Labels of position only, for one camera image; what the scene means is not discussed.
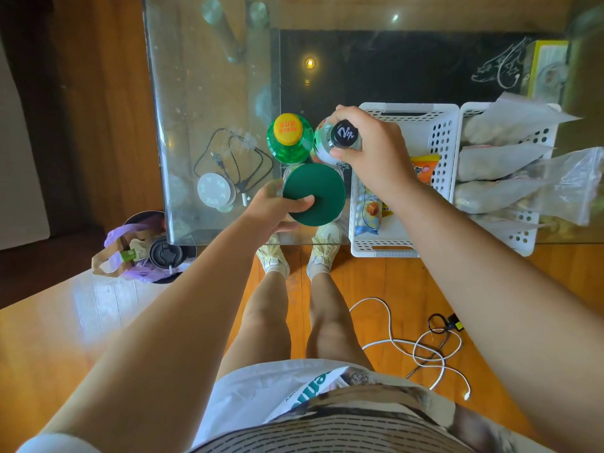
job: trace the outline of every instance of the black bottle cap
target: black bottle cap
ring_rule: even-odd
[[[348,148],[352,146],[359,137],[359,131],[350,121],[344,119],[332,127],[330,141],[339,148]]]
[[[177,267],[185,262],[187,253],[183,251],[182,246],[168,243],[168,239],[163,236],[151,245],[149,258],[154,265],[167,269],[170,266],[172,268]]]

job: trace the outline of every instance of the person's left arm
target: person's left arm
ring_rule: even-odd
[[[102,452],[183,452],[204,415],[255,251],[314,199],[268,183],[232,225],[125,329],[42,434]]]

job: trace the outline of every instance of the glass tabletop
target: glass tabletop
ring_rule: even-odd
[[[594,5],[591,0],[145,0],[170,241],[210,243],[263,184],[282,176],[283,166],[266,144],[266,131],[280,113],[300,114],[315,127],[340,103],[494,101],[503,90],[522,92],[515,66],[521,68],[521,53],[535,40],[571,44],[561,103],[585,119],[560,128],[557,154],[604,145],[599,123],[604,18]],[[504,66],[497,67],[501,60]],[[231,204],[217,209],[200,200],[199,178],[208,173],[231,180]],[[350,171],[344,173],[349,192]],[[349,200],[337,220],[344,244]],[[599,200],[592,226],[553,220],[539,240],[604,242]],[[315,231],[302,226],[280,235],[280,243],[312,244]]]

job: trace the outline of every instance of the hand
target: hand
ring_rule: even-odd
[[[286,214],[306,211],[315,203],[313,196],[298,200],[284,199],[278,195],[282,188],[283,179],[268,182],[256,193],[242,215],[243,219],[249,220],[257,227],[260,244],[267,243],[275,232],[287,232],[298,228],[298,222],[283,220]]]
[[[363,184],[386,203],[409,184],[418,182],[405,139],[394,122],[378,121],[356,106],[338,105],[327,120],[348,119],[359,129],[362,151],[332,148],[329,154],[350,164]]]

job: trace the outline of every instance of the white sleeve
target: white sleeve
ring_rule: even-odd
[[[101,453],[88,442],[67,434],[40,434],[25,442],[17,453]]]

